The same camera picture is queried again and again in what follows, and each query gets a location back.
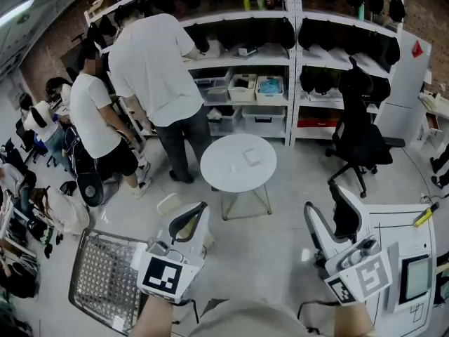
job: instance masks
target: person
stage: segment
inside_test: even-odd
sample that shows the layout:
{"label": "person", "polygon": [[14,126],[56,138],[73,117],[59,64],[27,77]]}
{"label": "person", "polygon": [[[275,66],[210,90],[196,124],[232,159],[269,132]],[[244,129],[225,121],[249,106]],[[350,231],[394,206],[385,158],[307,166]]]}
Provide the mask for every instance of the person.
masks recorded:
{"label": "person", "polygon": [[[172,313],[170,303],[150,296],[131,337],[169,337]],[[335,307],[334,337],[368,337],[373,329],[365,304]],[[309,333],[284,306],[227,300],[207,311],[189,336],[307,337]]]}
{"label": "person", "polygon": [[70,95],[70,118],[78,131],[87,153],[98,160],[102,169],[123,175],[139,199],[147,190],[151,178],[147,176],[138,183],[138,161],[116,130],[136,144],[133,133],[120,120],[112,108],[106,86],[96,74],[102,71],[102,60],[94,46],[84,46],[77,58],[80,73],[72,86]]}
{"label": "person", "polygon": [[45,145],[55,160],[66,171],[70,171],[69,162],[63,156],[65,133],[58,122],[54,122],[54,114],[46,101],[41,101],[33,106],[33,100],[27,93],[20,96],[20,109],[25,112],[23,116],[23,128],[32,130],[38,139]]}
{"label": "person", "polygon": [[70,105],[70,93],[72,92],[72,84],[63,77],[52,77],[45,85],[45,89],[49,96],[56,94],[61,95],[62,104],[65,107]]}
{"label": "person", "polygon": [[153,123],[173,169],[171,178],[193,183],[183,135],[198,162],[212,143],[203,98],[182,60],[198,58],[195,43],[168,14],[141,19],[131,5],[122,6],[114,18],[123,27],[109,53],[116,94],[145,129]]}
{"label": "person", "polygon": [[61,233],[81,234],[89,226],[86,205],[54,187],[34,188],[30,197],[35,207]]}
{"label": "person", "polygon": [[0,249],[0,286],[18,298],[32,298],[36,294],[36,279],[24,267],[14,262],[8,265]]}
{"label": "person", "polygon": [[33,206],[29,202],[29,182],[13,165],[3,164],[0,167],[0,188],[3,192],[2,213],[8,210],[8,194],[10,194],[15,208],[27,217],[34,217]]}
{"label": "person", "polygon": [[[449,161],[449,146],[444,150],[444,152],[441,154],[441,156],[438,159],[434,159],[433,157],[430,158],[430,164],[432,166],[432,171],[434,173],[437,173],[440,171],[446,162]],[[449,171],[438,176],[432,176],[430,177],[431,181],[434,183],[435,186],[439,188],[443,188],[446,185],[449,185]]]}

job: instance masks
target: black hair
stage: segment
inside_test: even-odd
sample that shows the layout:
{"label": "black hair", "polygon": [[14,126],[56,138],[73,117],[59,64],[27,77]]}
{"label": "black hair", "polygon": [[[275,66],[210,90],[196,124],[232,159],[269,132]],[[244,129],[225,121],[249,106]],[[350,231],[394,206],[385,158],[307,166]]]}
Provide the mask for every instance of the black hair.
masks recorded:
{"label": "black hair", "polygon": [[55,91],[55,89],[57,89],[61,85],[69,85],[69,86],[71,86],[72,83],[68,82],[63,77],[52,77],[51,79],[49,79],[47,81],[47,83],[45,85],[45,89],[46,89],[46,91],[49,94],[52,94]]}
{"label": "black hair", "polygon": [[127,19],[139,18],[139,16],[140,12],[135,4],[122,5],[114,14],[114,22],[121,27]]}
{"label": "black hair", "polygon": [[79,71],[84,68],[86,60],[95,60],[98,49],[93,44],[86,44],[81,48],[76,58],[76,63],[78,65]]}
{"label": "black hair", "polygon": [[47,123],[42,118],[41,114],[39,114],[37,110],[33,107],[33,100],[31,99],[30,95],[28,95],[27,93],[23,93],[20,96],[19,105],[22,110],[31,112],[33,119],[35,120],[36,124],[38,124],[39,127],[43,128],[47,126]]}

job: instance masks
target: black stroller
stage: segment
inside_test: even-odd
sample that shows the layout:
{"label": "black stroller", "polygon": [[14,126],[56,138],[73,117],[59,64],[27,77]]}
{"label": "black stroller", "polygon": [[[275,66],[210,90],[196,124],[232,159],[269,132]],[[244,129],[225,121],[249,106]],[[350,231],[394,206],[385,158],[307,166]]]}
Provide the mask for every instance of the black stroller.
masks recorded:
{"label": "black stroller", "polygon": [[74,126],[65,132],[65,150],[70,169],[76,176],[76,184],[87,205],[102,205],[119,190],[121,176],[98,166],[84,148]]}

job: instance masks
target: white floor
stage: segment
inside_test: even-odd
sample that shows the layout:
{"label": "white floor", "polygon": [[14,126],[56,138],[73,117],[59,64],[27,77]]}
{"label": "white floor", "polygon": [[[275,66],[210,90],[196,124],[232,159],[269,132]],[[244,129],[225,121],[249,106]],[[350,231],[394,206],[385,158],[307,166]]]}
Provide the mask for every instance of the white floor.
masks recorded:
{"label": "white floor", "polygon": [[[151,139],[145,148],[147,159],[152,163],[154,183],[147,194],[135,200],[130,189],[122,185],[119,192],[102,209],[93,211],[95,229],[137,239],[152,235],[159,221],[156,205],[166,195],[177,192],[184,201],[205,201],[212,210],[210,230],[215,244],[209,249],[206,266],[200,274],[195,298],[198,309],[205,308],[211,298],[251,298],[270,303],[283,303],[297,311],[300,303],[310,299],[332,299],[323,282],[319,281],[313,268],[301,262],[303,248],[314,250],[306,229],[303,208],[312,201],[332,222],[333,200],[326,181],[336,172],[342,162],[336,157],[326,158],[327,144],[314,140],[302,140],[293,149],[272,141],[278,155],[278,166],[267,183],[273,214],[259,218],[230,220],[224,222],[220,215],[220,200],[201,176],[193,185],[174,183],[168,176],[168,162],[157,139]],[[189,160],[194,161],[189,149]],[[416,204],[422,194],[428,194],[416,167],[401,149],[391,151],[394,163],[379,166],[379,172],[365,176],[369,204]],[[429,157],[435,154],[426,146],[423,152],[413,148],[408,153],[424,174],[432,195],[440,194],[430,182]],[[30,168],[38,175],[38,185],[59,187],[69,176],[60,166],[47,168],[46,159],[40,158]],[[199,175],[198,165],[192,170]],[[355,193],[360,187],[353,172],[338,179],[338,183]],[[251,206],[243,198],[236,206],[239,212]],[[447,201],[434,215],[437,253],[449,249],[449,220]],[[34,300],[14,299],[21,317],[33,327],[37,337],[119,336],[87,317],[70,305],[67,295],[72,264],[79,240],[66,236],[54,245],[50,260],[43,256],[42,246],[32,244],[41,263],[41,288]],[[441,336],[448,326],[447,308],[433,310],[432,323],[423,336]],[[187,308],[177,311],[185,315],[181,325],[173,331],[188,336],[195,325],[194,316]],[[313,306],[305,308],[302,321],[307,326],[318,327],[321,333],[332,335],[332,308]]]}

